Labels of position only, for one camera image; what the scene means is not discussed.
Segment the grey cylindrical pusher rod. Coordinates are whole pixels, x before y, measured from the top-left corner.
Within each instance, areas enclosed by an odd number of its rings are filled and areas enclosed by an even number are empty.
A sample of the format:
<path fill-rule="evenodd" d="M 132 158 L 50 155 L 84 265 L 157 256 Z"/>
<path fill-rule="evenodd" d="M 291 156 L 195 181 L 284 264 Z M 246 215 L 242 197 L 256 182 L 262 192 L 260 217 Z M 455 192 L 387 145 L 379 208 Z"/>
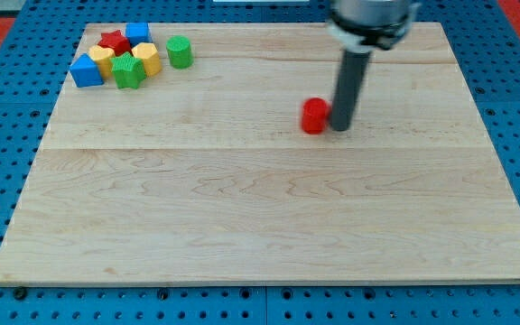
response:
<path fill-rule="evenodd" d="M 369 52 L 343 51 L 330 110 L 330 127 L 335 131 L 347 131 L 351 126 L 369 58 Z"/>

